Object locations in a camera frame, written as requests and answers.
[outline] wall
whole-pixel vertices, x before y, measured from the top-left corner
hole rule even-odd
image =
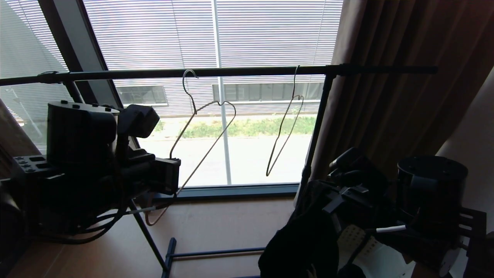
[[[463,206],[486,211],[487,231],[494,231],[494,69],[438,155],[468,168]],[[462,251],[452,275],[462,277],[465,266],[466,257]]]
[[[176,252],[264,247],[293,210],[292,198],[177,204],[149,230],[163,257],[170,237]],[[176,261],[172,278],[259,275],[259,255]],[[8,278],[160,277],[160,265],[132,216],[100,239],[70,246],[38,243]]]

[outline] pavement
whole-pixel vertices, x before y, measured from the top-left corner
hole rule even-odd
[[[282,136],[278,140],[273,160],[286,138],[287,136]],[[270,176],[267,177],[266,167],[275,139],[275,136],[228,137],[233,185],[300,182],[311,136],[292,135],[288,139]],[[173,157],[178,157],[182,160],[179,185],[182,185],[190,176],[214,141],[215,138],[181,139],[178,142],[173,151]],[[141,148],[162,158],[169,157],[173,143],[173,139],[157,140],[156,137],[139,139]],[[186,186],[226,184],[225,154],[223,138],[221,138]]]

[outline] curtain fold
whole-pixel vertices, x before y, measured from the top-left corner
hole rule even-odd
[[[355,146],[388,177],[412,155],[434,155],[494,65],[490,1],[346,0],[333,64],[437,65],[435,75],[365,74],[334,80],[312,179]]]
[[[0,99],[0,179],[10,178],[12,157],[41,154]]]

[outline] black cloth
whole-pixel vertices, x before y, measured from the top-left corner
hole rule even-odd
[[[258,261],[262,278],[335,278],[338,271],[337,234],[330,215],[328,185],[308,183],[288,223],[269,241]]]

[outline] white wall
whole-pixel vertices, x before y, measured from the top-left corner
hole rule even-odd
[[[487,231],[494,230],[494,69],[454,134],[437,155],[468,168],[463,206],[487,212]],[[462,277],[466,266],[462,251],[451,274]]]

